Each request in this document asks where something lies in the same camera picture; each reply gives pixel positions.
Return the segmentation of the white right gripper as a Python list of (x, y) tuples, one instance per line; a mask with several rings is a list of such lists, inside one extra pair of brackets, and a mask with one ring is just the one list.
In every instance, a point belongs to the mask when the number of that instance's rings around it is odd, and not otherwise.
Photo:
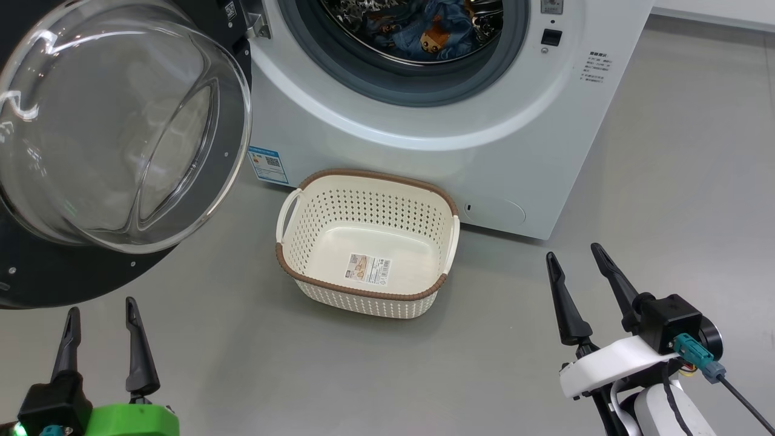
[[(612, 288), (622, 312), (624, 331), (638, 331), (640, 315), (632, 303), (639, 293), (600, 243), (592, 243), (590, 250), (601, 275)], [(553, 252), (546, 254), (546, 269), (560, 342), (566, 346), (587, 344), (593, 334), (592, 327), (579, 314), (567, 289), (564, 270)], [(675, 352), (660, 354), (654, 351), (640, 336), (627, 337), (579, 358), (560, 370), (560, 386), (565, 397), (576, 397), (679, 356)]]

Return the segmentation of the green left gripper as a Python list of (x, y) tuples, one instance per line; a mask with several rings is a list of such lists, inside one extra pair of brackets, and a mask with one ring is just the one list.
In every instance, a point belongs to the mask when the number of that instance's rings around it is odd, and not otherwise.
[[(160, 389), (153, 355), (137, 301), (125, 299), (125, 326), (130, 333), (130, 367), (125, 390), (132, 398), (146, 398)], [(81, 344), (81, 313), (78, 307), (67, 312), (51, 381), (63, 372), (78, 371)], [(159, 404), (114, 403), (93, 409), (86, 435), (180, 435), (178, 416)]]

